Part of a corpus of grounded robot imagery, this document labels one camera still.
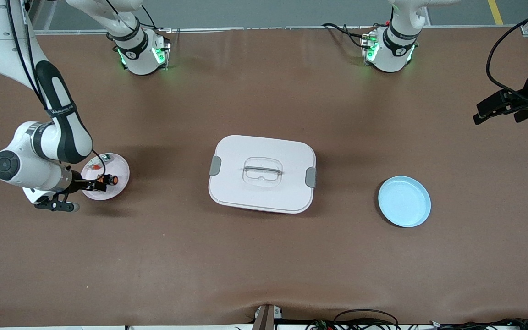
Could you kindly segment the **light blue round plate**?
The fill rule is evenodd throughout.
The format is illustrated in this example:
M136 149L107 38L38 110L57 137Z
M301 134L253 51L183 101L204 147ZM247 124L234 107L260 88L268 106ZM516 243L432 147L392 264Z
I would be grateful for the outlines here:
M383 182L377 202L383 216L402 228L425 223L432 210L427 189L419 181L407 176L391 177Z

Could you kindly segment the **white circuit breaker switch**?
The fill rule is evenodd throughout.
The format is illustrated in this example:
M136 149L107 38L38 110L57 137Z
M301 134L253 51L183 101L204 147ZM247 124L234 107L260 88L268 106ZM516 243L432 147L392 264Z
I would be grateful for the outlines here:
M96 156L93 159L90 159L84 167L87 171L102 171L105 169L105 166L112 162L114 159L109 153L104 153L100 157Z

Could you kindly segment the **pink round plate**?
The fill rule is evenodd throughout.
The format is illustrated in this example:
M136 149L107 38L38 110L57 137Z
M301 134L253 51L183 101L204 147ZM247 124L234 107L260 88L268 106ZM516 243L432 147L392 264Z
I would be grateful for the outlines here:
M84 191L83 194L92 200L105 201L114 198L121 192L123 192L128 184L128 180L130 177L130 169L126 159L115 153L109 154L113 156L114 159L112 162L108 163L105 166L104 170L89 171L84 169L84 165L82 171L80 172L82 178L84 178L85 180L92 180L102 174L114 175L119 178L119 183L117 185L107 185L106 192Z

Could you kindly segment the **white lidded storage box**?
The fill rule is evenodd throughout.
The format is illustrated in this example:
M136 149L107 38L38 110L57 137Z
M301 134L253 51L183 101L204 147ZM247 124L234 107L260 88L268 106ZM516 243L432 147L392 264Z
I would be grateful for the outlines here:
M208 192L220 205L295 215L312 204L316 180L309 145L234 134L215 148Z

